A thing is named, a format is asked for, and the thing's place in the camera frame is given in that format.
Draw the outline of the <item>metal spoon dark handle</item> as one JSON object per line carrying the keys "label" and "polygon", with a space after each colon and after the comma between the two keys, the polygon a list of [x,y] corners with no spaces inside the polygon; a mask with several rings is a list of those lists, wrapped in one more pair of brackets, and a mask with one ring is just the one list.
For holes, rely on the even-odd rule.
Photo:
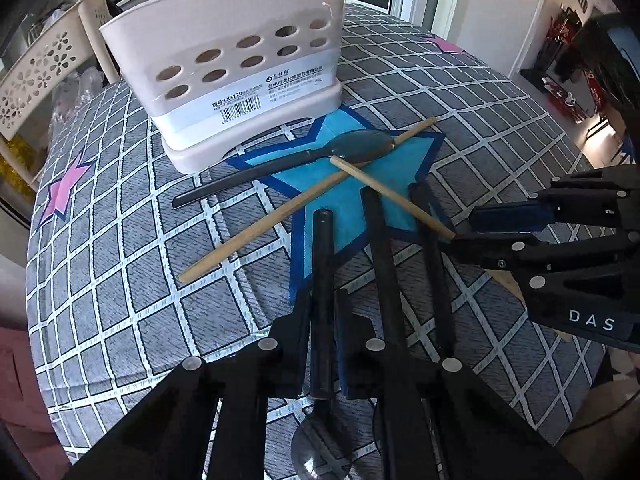
{"label": "metal spoon dark handle", "polygon": [[311,412],[294,432],[291,460],[301,479],[344,479],[352,441],[334,414],[334,215],[314,213],[310,290],[309,396]]}

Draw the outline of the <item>wooden chopstick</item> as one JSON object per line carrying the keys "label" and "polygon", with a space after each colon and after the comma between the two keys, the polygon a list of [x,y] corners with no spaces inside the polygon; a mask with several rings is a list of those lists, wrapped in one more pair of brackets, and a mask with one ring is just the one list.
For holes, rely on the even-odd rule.
{"label": "wooden chopstick", "polygon": [[428,226],[432,231],[434,231],[445,240],[453,240],[456,236],[456,233],[453,230],[450,230],[442,222],[432,217],[425,210],[423,210],[419,206],[416,206],[416,204],[414,204],[413,202],[410,202],[408,198],[405,198],[405,196],[402,196],[399,193],[395,192],[394,190],[392,190],[382,182],[376,180],[374,177],[371,177],[370,174],[367,174],[358,167],[350,164],[349,162],[346,162],[346,160],[337,156],[332,156],[330,158],[330,163],[339,170],[343,171],[345,174],[349,174],[351,177],[357,179],[361,183],[367,185],[369,188],[372,188],[372,190],[375,190],[376,192],[391,200],[398,207],[403,209],[405,212],[408,212],[408,214],[411,214],[414,218],[420,220],[423,224]]}
{"label": "wooden chopstick", "polygon": [[[396,148],[398,148],[398,146],[402,142],[406,142],[426,128],[431,127],[435,122],[437,122],[437,119],[435,117],[430,117],[423,122],[419,122],[414,128],[401,133],[400,136],[392,136],[394,138]],[[283,219],[292,216],[294,212],[304,208],[307,204],[309,204],[325,192],[328,192],[331,188],[334,188],[335,185],[343,182],[347,177],[348,174],[345,174],[343,171],[338,170],[333,174],[325,177],[320,182],[311,185],[308,190],[301,192],[295,197],[291,198],[284,205],[271,211],[269,214],[266,214],[265,217],[262,217],[261,219],[254,222],[251,226],[248,226],[246,229],[239,232],[239,234],[231,237],[230,240],[224,242],[224,244],[217,247],[208,255],[198,260],[198,262],[193,263],[192,266],[189,266],[179,275],[179,282],[181,284],[189,284],[198,280],[201,276],[207,274],[215,266],[218,266],[218,264],[221,263],[222,260],[228,258],[234,252],[237,252],[239,249],[246,246],[255,238],[260,237],[262,234],[272,229]]]}

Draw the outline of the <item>dark translucent blue spoon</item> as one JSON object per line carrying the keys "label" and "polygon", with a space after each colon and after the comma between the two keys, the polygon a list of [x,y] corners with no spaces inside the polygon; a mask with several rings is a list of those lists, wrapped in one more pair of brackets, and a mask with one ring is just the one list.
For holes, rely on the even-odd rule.
{"label": "dark translucent blue spoon", "polygon": [[329,140],[321,148],[310,148],[269,162],[261,162],[257,166],[235,171],[233,174],[213,180],[213,182],[202,184],[194,190],[177,195],[171,205],[175,209],[179,209],[251,180],[310,164],[320,158],[337,156],[345,159],[346,162],[360,164],[360,162],[370,162],[370,160],[381,158],[393,151],[394,148],[396,148],[394,138],[385,131],[352,130]]}

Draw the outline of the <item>grey checkered tablecloth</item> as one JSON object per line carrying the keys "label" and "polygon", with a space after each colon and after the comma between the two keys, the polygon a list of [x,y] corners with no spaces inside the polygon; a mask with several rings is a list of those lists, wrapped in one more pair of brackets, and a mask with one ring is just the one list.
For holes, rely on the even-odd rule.
{"label": "grey checkered tablecloth", "polygon": [[[311,278],[312,214],[334,209],[334,283],[382,336],[361,182],[347,177],[206,273],[184,274],[243,230],[337,170],[327,158],[180,208],[179,193],[357,128],[435,125],[363,168],[463,228],[471,209],[535,196],[553,177],[590,169],[574,142],[506,76],[439,37],[351,4],[337,76],[343,106],[275,126],[232,159],[180,174],[126,82],[101,90],[55,133],[36,198],[26,314],[42,400],[73,464],[188,356],[215,361],[265,337]],[[454,353],[555,444],[605,354],[557,335],[485,271],[444,257]]]}

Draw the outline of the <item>beige perforated storage rack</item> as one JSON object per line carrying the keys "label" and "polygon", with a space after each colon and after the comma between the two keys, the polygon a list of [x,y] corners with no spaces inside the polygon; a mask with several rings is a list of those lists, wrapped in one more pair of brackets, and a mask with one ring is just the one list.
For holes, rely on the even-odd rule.
{"label": "beige perforated storage rack", "polygon": [[1,81],[1,134],[12,140],[27,117],[64,78],[95,58],[106,79],[119,80],[100,28],[112,16],[106,0],[78,0],[49,26]]}

